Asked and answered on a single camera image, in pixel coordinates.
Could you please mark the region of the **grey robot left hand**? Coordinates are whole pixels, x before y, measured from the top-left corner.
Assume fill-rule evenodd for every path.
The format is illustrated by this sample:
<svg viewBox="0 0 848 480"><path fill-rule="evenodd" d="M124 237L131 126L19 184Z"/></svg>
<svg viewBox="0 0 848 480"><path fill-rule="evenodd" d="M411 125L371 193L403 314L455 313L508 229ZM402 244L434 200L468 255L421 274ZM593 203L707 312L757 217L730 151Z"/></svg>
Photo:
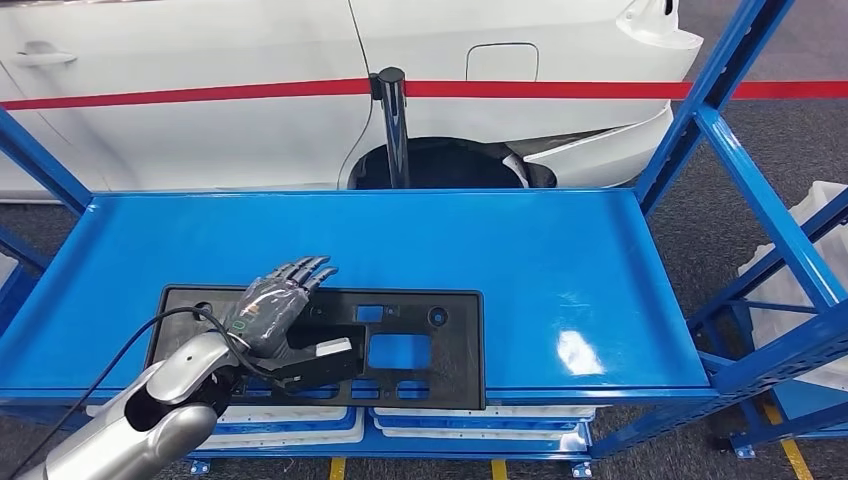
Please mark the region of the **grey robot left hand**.
<svg viewBox="0 0 848 480"><path fill-rule="evenodd" d="M287 262L256 279L236 301L224 320L227 333L246 346L253 359L284 363L345 351L347 340L333 340L302 349L288 342L288 331L310 301L310 296L337 272L327 267L328 256L306 256Z"/></svg>

